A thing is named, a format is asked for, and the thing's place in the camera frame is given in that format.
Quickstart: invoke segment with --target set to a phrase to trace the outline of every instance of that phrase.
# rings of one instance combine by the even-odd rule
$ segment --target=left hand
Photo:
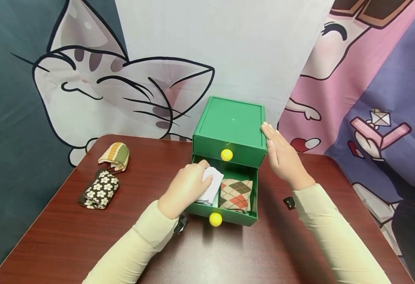
[[[159,210],[166,218],[178,218],[207,190],[213,179],[208,176],[202,180],[204,170],[208,167],[209,163],[202,160],[198,164],[188,164],[178,171],[165,194],[159,199]]]

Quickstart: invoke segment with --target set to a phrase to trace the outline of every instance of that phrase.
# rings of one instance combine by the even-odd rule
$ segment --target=yellow drawer knob
[[[220,158],[225,162],[229,162],[233,158],[233,152],[229,149],[224,149],[222,153],[220,153]]]
[[[217,212],[211,213],[209,222],[213,227],[219,227],[222,224],[222,215]]]

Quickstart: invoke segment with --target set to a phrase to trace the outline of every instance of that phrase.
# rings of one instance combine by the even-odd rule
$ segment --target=argyle sock
[[[220,186],[219,208],[247,213],[253,182],[251,180],[224,179]]]

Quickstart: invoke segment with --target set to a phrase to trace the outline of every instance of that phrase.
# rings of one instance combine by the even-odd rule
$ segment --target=cat illustration
[[[129,60],[85,0],[68,0],[33,77],[55,135],[76,166],[106,134],[190,140],[214,68],[190,60]]]

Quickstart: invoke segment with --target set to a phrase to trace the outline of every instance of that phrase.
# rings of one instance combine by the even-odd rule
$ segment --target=white flower pattern
[[[109,171],[101,171],[96,180],[83,194],[84,207],[88,209],[105,209],[119,187],[119,180]]]

